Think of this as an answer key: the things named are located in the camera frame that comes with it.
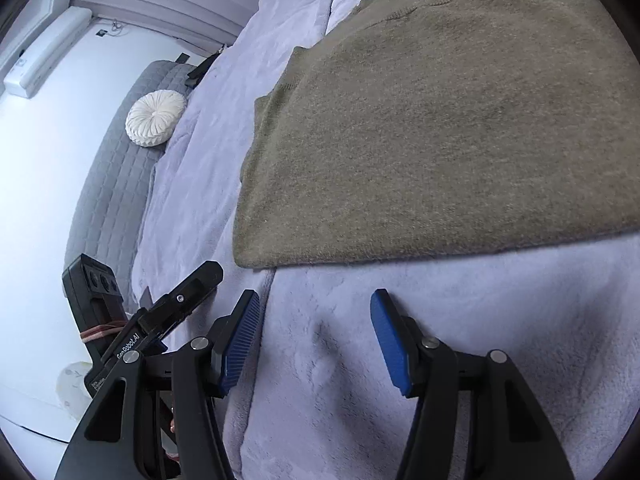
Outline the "brown knit sweater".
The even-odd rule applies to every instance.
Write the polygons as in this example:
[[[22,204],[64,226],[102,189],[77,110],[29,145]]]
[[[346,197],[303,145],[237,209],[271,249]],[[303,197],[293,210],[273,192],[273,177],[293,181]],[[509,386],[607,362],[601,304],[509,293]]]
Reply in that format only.
[[[639,63],[601,0],[364,0],[255,103],[239,266],[639,227]]]

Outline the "grey quilted headboard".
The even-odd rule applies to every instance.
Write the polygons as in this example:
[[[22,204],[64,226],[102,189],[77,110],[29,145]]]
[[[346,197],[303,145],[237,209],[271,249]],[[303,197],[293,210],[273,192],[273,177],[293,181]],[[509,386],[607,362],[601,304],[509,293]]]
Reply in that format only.
[[[75,208],[64,266],[85,254],[109,266],[127,312],[138,308],[131,289],[131,269],[150,195],[153,170],[165,148],[142,148],[127,136],[130,108],[146,94],[172,90],[188,96],[191,64],[155,61],[141,73],[119,105],[96,152]]]

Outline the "white round pleated cushion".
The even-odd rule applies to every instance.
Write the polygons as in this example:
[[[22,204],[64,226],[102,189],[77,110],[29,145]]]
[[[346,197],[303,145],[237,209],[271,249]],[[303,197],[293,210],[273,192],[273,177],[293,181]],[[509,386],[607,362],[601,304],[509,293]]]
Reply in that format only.
[[[142,148],[167,142],[184,110],[186,97],[175,90],[156,90],[134,102],[125,119],[129,140]]]

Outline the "lavender fleece blanket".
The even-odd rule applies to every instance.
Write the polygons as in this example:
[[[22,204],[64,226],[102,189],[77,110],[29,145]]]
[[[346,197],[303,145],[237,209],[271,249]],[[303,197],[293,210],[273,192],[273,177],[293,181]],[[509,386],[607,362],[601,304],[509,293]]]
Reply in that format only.
[[[169,343],[204,333],[246,288],[262,332],[221,404],[240,479],[390,479],[414,404],[390,382],[369,314],[384,287],[450,347],[504,350],[525,376],[574,475],[592,479],[639,407],[639,239],[495,256],[363,266],[239,268],[232,229],[254,104],[292,55],[374,0],[260,0],[192,94],[155,169],[134,260],[135,292],[160,296],[205,260],[224,267],[214,301]]]

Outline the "black object beside pillow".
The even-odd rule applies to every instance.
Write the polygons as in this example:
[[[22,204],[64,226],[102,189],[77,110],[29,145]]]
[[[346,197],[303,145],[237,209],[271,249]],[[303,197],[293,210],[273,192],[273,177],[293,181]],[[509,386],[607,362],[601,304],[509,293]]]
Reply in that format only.
[[[216,59],[219,58],[224,53],[224,51],[227,50],[227,48],[228,46],[224,44],[215,53],[209,55],[208,58],[206,58],[203,62],[201,62],[200,64],[198,64],[198,66],[191,70],[186,75],[186,81],[184,82],[184,85],[190,89],[195,89],[205,77],[212,65],[215,63]]]

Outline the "white air conditioner unit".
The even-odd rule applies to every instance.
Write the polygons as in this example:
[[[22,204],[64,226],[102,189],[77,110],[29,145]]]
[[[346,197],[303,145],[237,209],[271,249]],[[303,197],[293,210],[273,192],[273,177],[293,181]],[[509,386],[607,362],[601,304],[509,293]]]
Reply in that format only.
[[[70,6],[58,16],[17,59],[3,79],[12,96],[32,98],[66,51],[85,32],[92,19],[90,9]]]

